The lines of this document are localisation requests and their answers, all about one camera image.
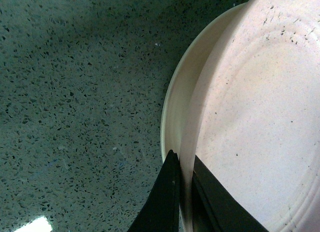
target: quartz countertop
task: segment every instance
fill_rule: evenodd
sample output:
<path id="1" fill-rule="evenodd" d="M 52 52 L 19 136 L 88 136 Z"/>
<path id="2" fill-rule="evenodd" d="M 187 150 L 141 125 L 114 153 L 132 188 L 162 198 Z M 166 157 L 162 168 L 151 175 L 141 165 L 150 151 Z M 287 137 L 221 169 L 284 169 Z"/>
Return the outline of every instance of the quartz countertop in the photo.
<path id="1" fill-rule="evenodd" d="M 162 166 L 171 76 L 248 0 L 0 0 L 0 230 L 126 231 Z"/>

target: speckled countertop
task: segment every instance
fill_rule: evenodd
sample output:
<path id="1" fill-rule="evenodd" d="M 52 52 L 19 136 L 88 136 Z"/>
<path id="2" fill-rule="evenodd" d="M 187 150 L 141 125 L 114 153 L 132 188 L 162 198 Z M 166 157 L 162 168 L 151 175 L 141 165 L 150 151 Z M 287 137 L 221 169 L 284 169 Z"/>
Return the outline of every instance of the speckled countertop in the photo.
<path id="1" fill-rule="evenodd" d="M 126 231 L 184 51 L 248 0 L 0 0 L 0 231 Z"/>

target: white plate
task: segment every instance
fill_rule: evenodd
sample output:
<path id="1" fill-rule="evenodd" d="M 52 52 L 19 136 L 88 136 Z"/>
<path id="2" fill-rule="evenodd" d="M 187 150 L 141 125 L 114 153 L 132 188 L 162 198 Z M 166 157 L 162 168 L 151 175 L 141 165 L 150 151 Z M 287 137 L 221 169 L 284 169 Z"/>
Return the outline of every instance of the white plate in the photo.
<path id="1" fill-rule="evenodd" d="M 182 135 L 186 231 L 196 155 L 270 232 L 320 231 L 320 0 L 250 0 L 215 44 Z"/>
<path id="2" fill-rule="evenodd" d="M 179 153 L 189 103 L 199 75 L 217 40 L 244 5 L 240 4 L 229 9 L 206 26 L 177 65 L 162 109 L 160 140 L 163 162 L 169 150 Z"/>

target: plate surface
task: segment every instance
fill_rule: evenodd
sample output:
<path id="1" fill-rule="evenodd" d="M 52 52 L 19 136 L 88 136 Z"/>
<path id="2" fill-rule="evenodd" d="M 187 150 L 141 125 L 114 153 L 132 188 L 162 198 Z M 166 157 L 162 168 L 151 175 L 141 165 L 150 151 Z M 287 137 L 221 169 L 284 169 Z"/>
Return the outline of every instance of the plate surface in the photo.
<path id="1" fill-rule="evenodd" d="M 161 155 L 164 162 L 169 150 L 180 151 L 189 103 L 199 75 L 217 40 L 245 4 L 224 12 L 194 39 L 177 65 L 166 92 L 161 117 Z"/>
<path id="2" fill-rule="evenodd" d="M 195 153 L 270 232 L 320 231 L 320 0 L 250 0 L 215 44 L 182 134 L 192 231 Z"/>

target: gray countertop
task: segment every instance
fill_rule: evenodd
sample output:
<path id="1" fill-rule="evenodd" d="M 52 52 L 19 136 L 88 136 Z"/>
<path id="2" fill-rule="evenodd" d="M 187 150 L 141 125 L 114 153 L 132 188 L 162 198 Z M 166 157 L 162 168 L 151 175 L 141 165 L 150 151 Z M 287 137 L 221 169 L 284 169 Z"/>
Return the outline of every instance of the gray countertop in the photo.
<path id="1" fill-rule="evenodd" d="M 0 0 L 0 230 L 126 231 L 180 58 L 248 0 Z"/>

